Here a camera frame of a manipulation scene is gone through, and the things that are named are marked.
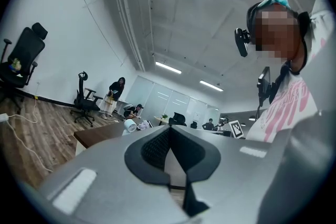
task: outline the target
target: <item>power strip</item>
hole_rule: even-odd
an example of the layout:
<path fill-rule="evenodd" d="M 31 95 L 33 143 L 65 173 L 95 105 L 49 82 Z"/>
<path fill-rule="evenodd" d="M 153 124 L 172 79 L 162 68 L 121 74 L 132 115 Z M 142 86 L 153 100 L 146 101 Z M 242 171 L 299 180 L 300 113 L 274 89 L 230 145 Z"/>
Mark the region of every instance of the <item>power strip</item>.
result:
<path fill-rule="evenodd" d="M 0 114 L 0 122 L 8 121 L 9 117 L 6 113 Z"/>

